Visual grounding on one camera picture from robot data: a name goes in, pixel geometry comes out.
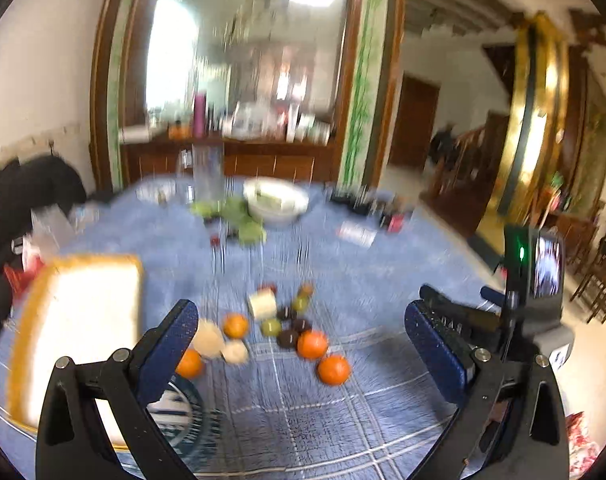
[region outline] orange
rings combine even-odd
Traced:
[[[176,373],[186,379],[193,379],[203,371],[203,361],[201,355],[188,348],[181,357],[181,361],[176,367]]]
[[[299,336],[297,352],[305,359],[318,359],[327,352],[327,337],[323,332],[308,330]]]
[[[342,355],[330,355],[321,359],[317,367],[318,378],[330,386],[339,386],[347,381],[352,373],[347,359]]]
[[[223,320],[223,332],[231,339],[241,339],[250,330],[250,322],[243,314],[227,314]]]

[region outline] white bowl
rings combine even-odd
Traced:
[[[281,208],[270,206],[257,199],[260,193],[281,200]],[[247,209],[255,219],[270,223],[285,225],[295,221],[307,211],[309,197],[300,187],[277,178],[252,178],[243,184],[243,195],[247,200]]]

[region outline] blue gripper pad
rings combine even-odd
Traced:
[[[405,310],[405,332],[447,402],[459,407],[474,376],[470,346],[454,330],[446,327],[423,300]]]
[[[198,326],[196,305],[180,300],[161,324],[145,332],[136,344],[129,370],[141,406],[161,398]]]

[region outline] plaid tablecloth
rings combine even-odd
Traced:
[[[240,182],[235,187],[240,192]],[[306,317],[329,336],[330,352],[346,355],[351,378],[341,387],[325,386],[313,362],[283,351],[254,324],[249,364],[208,362],[195,382],[206,406],[225,418],[218,452],[200,478],[403,480],[454,412],[405,335],[403,313],[424,283],[458,301],[481,303],[484,282],[464,250],[421,210],[399,234],[379,232],[363,248],[337,231],[346,220],[374,228],[372,221],[326,203],[320,188],[310,194],[310,211],[288,228],[268,229],[263,246],[228,242],[224,272],[219,261],[213,265],[209,245],[219,225],[205,226],[180,205],[141,202],[134,189],[64,251],[140,257],[141,333],[180,298],[221,323],[228,312],[247,312],[247,295],[259,283],[276,283],[277,300],[285,304],[302,280],[314,282]],[[18,322],[8,323],[0,338],[0,445],[33,479],[35,439],[7,422],[3,409]]]

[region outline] person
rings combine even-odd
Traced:
[[[454,169],[458,157],[458,149],[455,144],[455,139],[452,134],[455,123],[448,123],[438,130],[430,141],[428,156],[430,160],[437,165],[442,157],[445,157],[445,166],[448,171]]]

